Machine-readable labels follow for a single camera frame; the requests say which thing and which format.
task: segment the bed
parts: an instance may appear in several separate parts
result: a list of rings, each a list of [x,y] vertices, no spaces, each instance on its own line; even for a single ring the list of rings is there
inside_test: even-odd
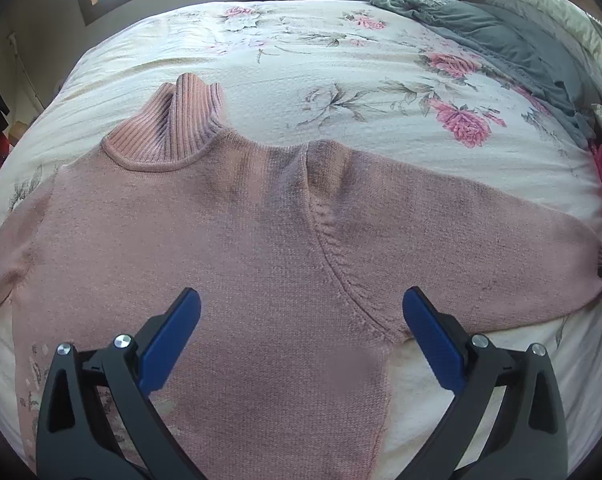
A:
[[[349,1],[201,4],[142,20],[91,49],[2,167],[0,225],[56,168],[184,72],[219,82],[230,123],[252,140],[334,139],[469,177],[571,214],[602,241],[592,155],[543,103],[421,23]],[[489,336],[506,348],[548,348],[573,470],[602,435],[602,297],[562,319]],[[388,373],[391,409],[375,480],[396,478],[452,400],[414,341],[396,349]],[[30,398],[16,398],[12,313],[1,307],[0,429],[30,465],[33,446],[22,438],[17,403],[37,410],[44,379],[33,367]],[[499,402],[493,396],[463,464],[479,455]]]

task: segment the white bed sheet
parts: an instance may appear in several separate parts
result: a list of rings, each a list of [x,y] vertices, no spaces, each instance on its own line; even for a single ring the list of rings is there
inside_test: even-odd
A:
[[[446,58],[441,72],[430,56],[436,53],[464,57],[470,65]],[[28,190],[94,147],[162,82],[195,72],[221,83],[229,121],[257,142],[331,138],[466,176],[574,215],[602,240],[602,189],[591,154],[472,60],[489,68],[416,22],[360,2],[212,3],[148,18],[86,53],[8,157],[0,171],[0,225]],[[489,135],[457,140],[445,118],[426,109],[433,94],[413,99],[397,82],[422,93],[429,85],[443,102],[460,110],[467,105],[488,124]],[[602,433],[602,300],[565,319],[490,336],[507,348],[537,341],[548,348],[566,412],[572,470]],[[389,376],[391,409],[375,480],[396,477],[451,400],[414,341],[395,351]],[[478,456],[498,400],[464,463]],[[31,453],[18,428],[7,305],[0,308],[0,428],[21,456]]]

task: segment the silver screw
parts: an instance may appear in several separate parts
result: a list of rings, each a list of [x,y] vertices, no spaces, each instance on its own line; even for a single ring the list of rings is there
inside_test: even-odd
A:
[[[534,355],[544,356],[546,355],[546,347],[541,343],[534,343],[532,345],[532,353]]]
[[[69,343],[61,343],[56,347],[56,353],[59,355],[68,355],[72,350],[72,346]]]
[[[117,335],[114,338],[114,346],[116,348],[126,348],[132,342],[132,338],[127,334]]]
[[[475,334],[472,336],[472,346],[477,348],[487,348],[490,340],[483,334]]]

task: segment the ribbed collar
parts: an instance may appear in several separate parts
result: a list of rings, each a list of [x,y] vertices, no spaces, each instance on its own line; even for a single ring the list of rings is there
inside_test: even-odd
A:
[[[133,171],[172,171],[191,164],[225,124],[223,91],[195,74],[164,83],[137,115],[102,141],[105,152]]]

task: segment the gray blanket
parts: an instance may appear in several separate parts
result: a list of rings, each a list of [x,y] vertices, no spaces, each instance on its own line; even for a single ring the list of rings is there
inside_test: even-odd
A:
[[[458,0],[372,0],[381,9],[421,22],[485,57],[543,101],[574,142],[594,138],[588,106],[599,95],[565,48],[535,23],[509,10]]]

